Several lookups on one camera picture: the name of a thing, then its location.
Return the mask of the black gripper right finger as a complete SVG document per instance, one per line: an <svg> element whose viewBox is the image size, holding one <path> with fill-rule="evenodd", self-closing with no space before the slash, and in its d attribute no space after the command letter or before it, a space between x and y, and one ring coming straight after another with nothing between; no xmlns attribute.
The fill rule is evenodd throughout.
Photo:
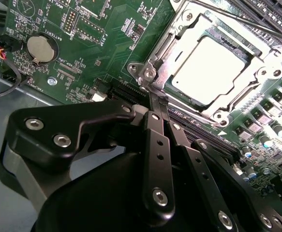
<svg viewBox="0 0 282 232"><path fill-rule="evenodd" d="M282 216L204 140L190 143L170 120L167 97L159 97L171 141L190 172L205 210L207 232L282 232Z"/></svg>

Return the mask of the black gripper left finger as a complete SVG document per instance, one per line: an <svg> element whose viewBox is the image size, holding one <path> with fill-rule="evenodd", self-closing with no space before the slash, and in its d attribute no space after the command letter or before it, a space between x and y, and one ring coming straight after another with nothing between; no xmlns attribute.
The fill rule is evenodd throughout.
<svg viewBox="0 0 282 232"><path fill-rule="evenodd" d="M169 219L175 210L169 139L163 124L169 119L165 97L149 96L150 107L120 100L26 108L14 111L0 153L1 182L31 201L40 211L49 196L70 181L72 162L81 139L93 138L112 124L131 123L145 135L137 140L145 154L142 201L148 212Z"/></svg>

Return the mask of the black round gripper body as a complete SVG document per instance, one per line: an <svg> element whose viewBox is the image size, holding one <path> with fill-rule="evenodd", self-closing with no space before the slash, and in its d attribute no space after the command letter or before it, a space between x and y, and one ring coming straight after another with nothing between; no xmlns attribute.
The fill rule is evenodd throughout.
<svg viewBox="0 0 282 232"><path fill-rule="evenodd" d="M118 155L56 190L44 203L35 232L212 232L206 208L183 156L171 149L175 214L166 223L147 216L141 201L144 159Z"/></svg>

